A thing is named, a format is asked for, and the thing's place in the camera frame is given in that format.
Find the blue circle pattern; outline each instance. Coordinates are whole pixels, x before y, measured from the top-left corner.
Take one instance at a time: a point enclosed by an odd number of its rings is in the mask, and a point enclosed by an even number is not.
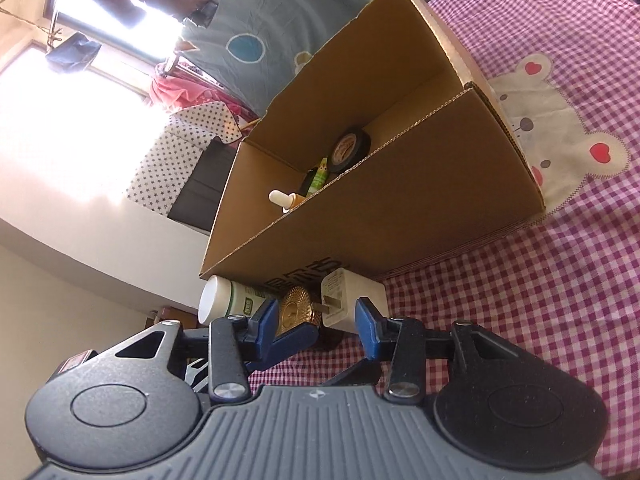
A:
[[[264,55],[264,45],[253,34],[240,34],[229,41],[226,49],[236,59],[245,63],[256,63]]]

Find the blue cloth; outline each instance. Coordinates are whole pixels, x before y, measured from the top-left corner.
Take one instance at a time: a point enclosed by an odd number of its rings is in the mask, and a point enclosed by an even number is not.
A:
[[[271,100],[370,0],[217,0],[208,28],[183,32],[186,57],[263,116]]]

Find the gold round object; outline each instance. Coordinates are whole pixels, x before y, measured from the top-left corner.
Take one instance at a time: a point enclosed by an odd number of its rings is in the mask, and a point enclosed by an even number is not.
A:
[[[304,322],[319,326],[321,314],[311,308],[311,303],[311,297],[305,288],[293,287],[280,302],[280,324],[277,335],[284,334]]]

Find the ribbed gray surface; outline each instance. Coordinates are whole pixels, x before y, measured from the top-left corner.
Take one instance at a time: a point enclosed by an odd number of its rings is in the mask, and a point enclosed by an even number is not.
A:
[[[370,386],[267,386],[242,406],[213,410],[198,436],[156,465],[109,480],[602,480],[589,466],[526,474],[485,465],[440,437],[417,408]],[[32,480],[104,480],[48,466]]]

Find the white dropper bulb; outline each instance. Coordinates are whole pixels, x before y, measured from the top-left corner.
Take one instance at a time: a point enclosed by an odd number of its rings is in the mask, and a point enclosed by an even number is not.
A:
[[[271,200],[275,205],[279,205],[283,209],[291,209],[291,205],[293,204],[294,194],[284,194],[277,189],[274,189],[269,193],[269,200]]]

